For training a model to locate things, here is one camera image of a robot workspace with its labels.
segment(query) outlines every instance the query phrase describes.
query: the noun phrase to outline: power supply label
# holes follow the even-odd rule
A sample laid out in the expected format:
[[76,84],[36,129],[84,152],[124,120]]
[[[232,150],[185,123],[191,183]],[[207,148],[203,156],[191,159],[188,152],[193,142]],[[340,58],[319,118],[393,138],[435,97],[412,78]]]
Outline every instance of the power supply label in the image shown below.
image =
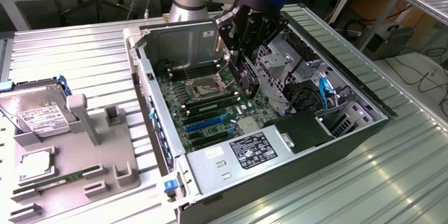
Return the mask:
[[68,127],[67,119],[57,105],[17,113],[27,126],[36,133]]
[[231,147],[245,170],[279,157],[263,132],[236,140]]

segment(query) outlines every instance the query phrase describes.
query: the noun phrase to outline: motherboard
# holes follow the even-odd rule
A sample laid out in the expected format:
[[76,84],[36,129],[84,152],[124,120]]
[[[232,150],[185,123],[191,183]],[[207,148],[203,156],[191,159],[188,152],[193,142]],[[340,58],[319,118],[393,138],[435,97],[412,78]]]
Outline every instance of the motherboard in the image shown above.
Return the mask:
[[247,99],[227,66],[168,69],[157,81],[188,153],[259,130],[279,117],[260,92]]

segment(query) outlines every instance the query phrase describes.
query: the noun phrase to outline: ribbed metal surface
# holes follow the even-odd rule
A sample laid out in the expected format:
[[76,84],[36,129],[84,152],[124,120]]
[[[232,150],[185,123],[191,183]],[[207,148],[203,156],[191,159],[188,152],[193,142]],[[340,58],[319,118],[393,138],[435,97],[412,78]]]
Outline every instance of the ribbed metal surface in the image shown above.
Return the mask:
[[407,0],[448,26],[448,0]]
[[[400,116],[345,159],[215,223],[447,222],[448,138],[443,127],[309,11],[296,6],[284,10]],[[160,175],[132,90],[121,39],[125,27],[161,22],[163,19],[153,19],[16,34],[12,80],[64,73],[73,92],[89,98],[89,113],[109,104],[125,109],[143,181],[135,190],[43,223],[61,220],[89,223],[95,216],[101,216],[103,223],[176,222],[173,212],[161,208],[153,187]],[[5,147],[0,147],[0,159]]]

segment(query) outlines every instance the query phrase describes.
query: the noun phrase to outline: robotic arm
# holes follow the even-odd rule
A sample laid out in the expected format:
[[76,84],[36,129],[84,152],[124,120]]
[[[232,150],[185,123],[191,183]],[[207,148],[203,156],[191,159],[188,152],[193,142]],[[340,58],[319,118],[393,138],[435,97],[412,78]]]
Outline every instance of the robotic arm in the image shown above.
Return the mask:
[[288,25],[280,14],[285,0],[173,0],[171,22],[207,18],[207,1],[233,4],[228,12],[213,18],[213,22],[231,52],[229,68],[235,80],[251,99],[259,89],[252,53]]

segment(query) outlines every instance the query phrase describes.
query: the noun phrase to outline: warning label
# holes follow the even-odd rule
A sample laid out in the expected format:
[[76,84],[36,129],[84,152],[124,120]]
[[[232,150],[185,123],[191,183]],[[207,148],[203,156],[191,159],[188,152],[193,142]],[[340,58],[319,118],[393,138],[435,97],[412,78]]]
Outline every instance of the warning label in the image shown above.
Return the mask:
[[263,132],[231,143],[233,153],[244,169],[249,169],[277,157]]
[[57,105],[17,113],[27,126],[36,133],[44,133],[68,127],[67,119]]

